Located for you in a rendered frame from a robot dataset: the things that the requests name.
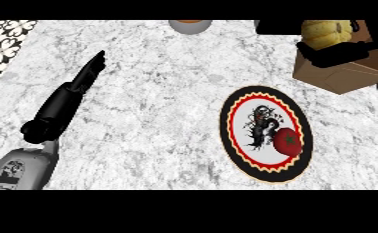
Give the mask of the yellow squash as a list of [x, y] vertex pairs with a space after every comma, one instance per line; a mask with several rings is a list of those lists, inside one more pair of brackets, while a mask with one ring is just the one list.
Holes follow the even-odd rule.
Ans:
[[352, 22], [349, 20], [306, 20], [302, 24], [303, 42], [321, 50], [352, 40]]

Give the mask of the black red patterned plate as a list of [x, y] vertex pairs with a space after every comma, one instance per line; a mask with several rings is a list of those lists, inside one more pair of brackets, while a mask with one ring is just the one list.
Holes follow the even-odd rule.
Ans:
[[[274, 147], [281, 128], [299, 134], [302, 153], [296, 157]], [[303, 174], [312, 160], [312, 128], [300, 106], [278, 89], [248, 86], [231, 94], [220, 112], [220, 137], [232, 162], [254, 179], [287, 183]]]

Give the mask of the brown cardboard box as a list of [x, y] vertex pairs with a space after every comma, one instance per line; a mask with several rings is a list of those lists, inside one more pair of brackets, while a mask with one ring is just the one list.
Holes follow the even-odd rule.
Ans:
[[336, 94], [378, 85], [378, 20], [349, 21], [349, 42], [321, 50], [297, 44], [293, 77]]

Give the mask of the red tomato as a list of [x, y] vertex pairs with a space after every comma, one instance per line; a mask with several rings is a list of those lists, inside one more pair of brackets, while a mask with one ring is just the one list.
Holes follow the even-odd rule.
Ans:
[[281, 154], [290, 157], [296, 157], [302, 153], [300, 137], [291, 128], [281, 128], [277, 132], [274, 147]]

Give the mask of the grey bowl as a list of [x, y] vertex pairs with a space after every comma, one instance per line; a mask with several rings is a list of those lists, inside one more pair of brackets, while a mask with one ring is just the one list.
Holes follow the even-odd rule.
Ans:
[[182, 22], [179, 20], [170, 20], [169, 24], [179, 33], [194, 35], [203, 33], [209, 29], [212, 25], [212, 20], [201, 20], [197, 22]]

